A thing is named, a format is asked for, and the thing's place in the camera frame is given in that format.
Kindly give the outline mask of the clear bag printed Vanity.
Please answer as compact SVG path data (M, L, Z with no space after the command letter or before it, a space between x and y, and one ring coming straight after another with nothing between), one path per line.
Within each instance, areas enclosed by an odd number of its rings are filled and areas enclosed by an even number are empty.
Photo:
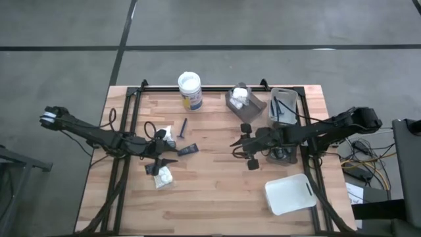
M249 104L249 92L245 88L234 88L230 93L230 103L236 108L241 109Z

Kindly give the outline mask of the black power brick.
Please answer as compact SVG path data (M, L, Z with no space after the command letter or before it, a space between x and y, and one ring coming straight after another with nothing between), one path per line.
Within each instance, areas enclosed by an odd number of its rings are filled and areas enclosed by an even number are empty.
M347 174L350 177L353 177L362 182L369 182L373 178L373 174L370 171L359 167L353 168L353 166L348 163L342 165L342 170L344 174Z

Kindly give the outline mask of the white plastic bin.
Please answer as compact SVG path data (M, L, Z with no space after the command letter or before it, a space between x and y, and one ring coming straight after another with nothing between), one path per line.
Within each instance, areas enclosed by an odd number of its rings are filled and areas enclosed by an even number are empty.
M317 198L303 173L268 181L264 193L269 210L279 216L285 213L314 207Z

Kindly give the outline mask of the black aluminium table frame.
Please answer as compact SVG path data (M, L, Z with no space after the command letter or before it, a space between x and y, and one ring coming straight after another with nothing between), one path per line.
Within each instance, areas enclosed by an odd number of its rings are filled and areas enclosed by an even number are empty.
M338 215L354 228L355 218L348 198L345 179L335 149L330 149L315 167L306 149L297 151L298 162L283 166L269 163L257 153L260 167L247 168L244 159L232 155L232 144L241 134L240 120L226 106L226 86L210 86L203 91L203 106L187 111L176 86L147 86L141 94L128 86L109 89L105 109L115 108L118 115L136 120L136 132L143 135L151 121L157 127L171 126L173 133L186 129L177 141L183 148L197 144L197 153L178 157L166 153L173 183L156 189L146 175L145 161L134 157L128 165L128 182L120 198L122 210L112 208L99 226L120 235L307 235L317 230L333 230L331 218L321 205L283 215L273 215L266 202L264 187L276 180L311 172L323 182L326 196Z

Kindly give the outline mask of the white paper sheet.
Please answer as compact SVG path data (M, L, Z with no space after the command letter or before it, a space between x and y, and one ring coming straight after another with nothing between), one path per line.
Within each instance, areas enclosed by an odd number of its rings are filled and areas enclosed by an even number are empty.
M364 189L360 186L356 186L354 184L350 184L348 182L345 183L347 188L347 193L351 202L351 205L356 204L363 204L363 195L364 195Z

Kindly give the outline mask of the grey metal stand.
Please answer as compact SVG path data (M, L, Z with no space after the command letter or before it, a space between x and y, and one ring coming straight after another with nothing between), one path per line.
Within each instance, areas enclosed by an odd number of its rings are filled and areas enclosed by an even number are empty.
M17 185L15 186L12 180L10 182L11 198L5 210L0 214L0 237L8 237L17 214L20 197L28 183L32 169L39 168L43 172L50 172L53 164L21 155L0 145L0 165L5 167L5 171L11 167L22 169Z

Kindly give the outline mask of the dark smoky plastic bin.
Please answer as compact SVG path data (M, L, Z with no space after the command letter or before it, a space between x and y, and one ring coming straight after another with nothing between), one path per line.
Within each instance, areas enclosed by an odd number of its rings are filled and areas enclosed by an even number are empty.
M271 129L272 129L271 138L274 142L274 145L270 148L270 153L266 160L270 163L275 163L275 164L283 165L283 166L296 164L298 162L297 147L302 140L299 133L297 132L298 129L292 128L290 126L284 126L284 127L275 126L275 127L272 127ZM291 147L292 148L291 161L289 163L286 163L283 161L281 163L275 162L271 158L271 151L275 147L280 147L282 149L284 147Z

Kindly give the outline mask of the small grey translucent bin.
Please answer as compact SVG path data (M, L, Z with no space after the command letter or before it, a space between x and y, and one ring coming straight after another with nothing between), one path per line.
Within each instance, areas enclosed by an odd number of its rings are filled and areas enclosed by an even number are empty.
M243 106L241 109L236 109L230 103L230 93L234 88L245 88L249 92L249 104ZM261 101L252 92L251 87L247 86L243 82L236 84L230 88L225 94L226 106L244 123L252 123L261 113L266 109L267 103Z

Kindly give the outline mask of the small black rectangular device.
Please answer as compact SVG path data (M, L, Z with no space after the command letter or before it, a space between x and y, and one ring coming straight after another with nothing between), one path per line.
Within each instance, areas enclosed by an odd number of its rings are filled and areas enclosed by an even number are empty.
M191 144L185 148L182 148L180 150L177 151L177 155L179 157L184 156L184 155L189 155L192 153L197 153L199 151L199 148L197 147L197 144Z

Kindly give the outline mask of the clear bag of cotton swabs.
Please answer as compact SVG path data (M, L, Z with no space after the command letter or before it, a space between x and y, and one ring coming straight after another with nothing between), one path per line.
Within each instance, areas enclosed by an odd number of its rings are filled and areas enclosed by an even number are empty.
M176 148L176 142L174 141L173 137L172 137L172 133L171 133L171 126L167 126L165 128L163 128L163 130L166 131L166 134L163 138L164 141L166 141L170 147Z

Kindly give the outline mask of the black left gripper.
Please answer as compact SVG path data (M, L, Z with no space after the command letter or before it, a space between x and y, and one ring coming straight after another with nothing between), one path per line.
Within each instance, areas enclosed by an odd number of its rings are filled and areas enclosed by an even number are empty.
M154 137L152 142L147 146L143 156L146 158L154 159L154 167L153 167L153 173L152 176L158 175L159 169L162 166L167 166L170 163L176 163L178 160L173 159L160 159L160 155L164 151L171 151L171 152L178 152L178 149L176 146L173 146L171 144L164 144L164 136L166 134L166 131L163 129L158 130Z

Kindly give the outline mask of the clear bag of cotton pads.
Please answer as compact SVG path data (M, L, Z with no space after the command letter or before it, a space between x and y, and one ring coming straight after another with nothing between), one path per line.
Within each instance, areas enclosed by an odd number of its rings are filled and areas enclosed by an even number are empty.
M160 189L164 186L171 184L174 180L170 169L165 166L159 169L158 175L153 177L155 182L155 188Z

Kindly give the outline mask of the white Lysol wipes canister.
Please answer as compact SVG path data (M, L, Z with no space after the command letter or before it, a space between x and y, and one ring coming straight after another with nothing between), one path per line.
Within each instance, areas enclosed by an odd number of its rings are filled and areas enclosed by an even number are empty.
M184 72L178 78L178 87L184 107L196 111L203 104L201 79L195 72Z

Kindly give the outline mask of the clear plastic bin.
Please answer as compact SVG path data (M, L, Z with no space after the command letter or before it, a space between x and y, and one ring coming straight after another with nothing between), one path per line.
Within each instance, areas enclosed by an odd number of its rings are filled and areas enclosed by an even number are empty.
M282 102L282 108L284 109L283 115L278 115L276 110L276 102L274 101L274 96L276 96ZM273 106L276 115L271 116L270 113L270 100L273 100ZM294 90L284 89L284 88L273 88L271 90L270 99L269 99L269 109L268 109L268 125L273 127L275 124L281 126L289 126L297 124L297 115L295 114L297 108L297 99L298 93Z

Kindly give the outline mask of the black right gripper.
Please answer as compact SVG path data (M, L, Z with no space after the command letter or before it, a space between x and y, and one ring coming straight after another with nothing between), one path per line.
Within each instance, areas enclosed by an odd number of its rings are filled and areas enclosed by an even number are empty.
M230 147L241 145L237 150L237 158L246 158L247 168L250 171L257 170L259 168L259 161L255 159L254 155L260 151L270 149L274 145L271 138L272 129L270 127L258 128L255 132L255 137L251 137L251 125L243 123L241 124L241 131L243 135L240 136L238 141L231 144Z

